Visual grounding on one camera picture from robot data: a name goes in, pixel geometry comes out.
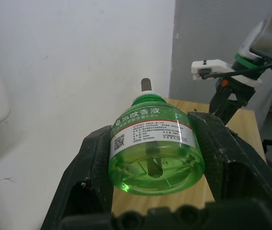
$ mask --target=mosquito repellent liquid bottle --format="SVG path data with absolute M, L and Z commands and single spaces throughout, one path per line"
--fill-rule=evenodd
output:
M 117 188 L 144 196 L 193 186 L 204 161 L 185 113 L 158 93 L 143 91 L 114 123 L 109 177 Z

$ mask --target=plastic bottle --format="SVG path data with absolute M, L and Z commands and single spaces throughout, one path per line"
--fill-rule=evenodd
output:
M 128 193 L 158 196 L 193 186 L 204 161 L 186 114 L 144 91 L 114 123 L 109 177 Z

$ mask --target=gray wall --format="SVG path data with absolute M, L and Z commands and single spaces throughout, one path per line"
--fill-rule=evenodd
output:
M 248 32 L 272 10 L 272 0 L 177 0 L 175 7 L 170 98 L 209 103 L 216 80 L 193 81 L 193 61 L 221 59 L 228 63 Z M 262 126 L 272 101 L 272 72 L 261 77 L 248 108 Z

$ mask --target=wooden surface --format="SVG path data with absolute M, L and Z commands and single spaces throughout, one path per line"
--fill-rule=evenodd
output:
M 208 104 L 172 99 L 167 99 L 167 102 L 176 106 L 184 113 L 195 110 L 197 110 L 197 112 L 208 112 L 209 109 Z M 253 111 L 238 110 L 229 121 L 228 127 L 253 146 L 257 153 L 265 160 L 260 133 Z M 128 194 L 115 188 L 112 211 L 115 215 L 119 215 L 127 210 L 135 210 L 142 214 L 146 214 L 147 210 L 153 207 L 168 206 L 174 211 L 183 204 L 204 207 L 204 204 L 208 201 L 213 201 L 213 195 L 203 176 L 193 187 L 171 195 L 139 196 Z

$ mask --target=robotic arm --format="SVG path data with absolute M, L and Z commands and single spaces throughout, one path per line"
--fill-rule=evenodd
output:
M 262 83 L 261 74 L 272 69 L 272 12 L 249 33 L 235 59 L 233 65 L 221 60 L 195 61 L 191 65 L 194 80 L 219 78 L 209 112 L 224 124 L 239 108 L 247 106 L 254 88 Z M 229 100 L 232 94 L 237 100 Z

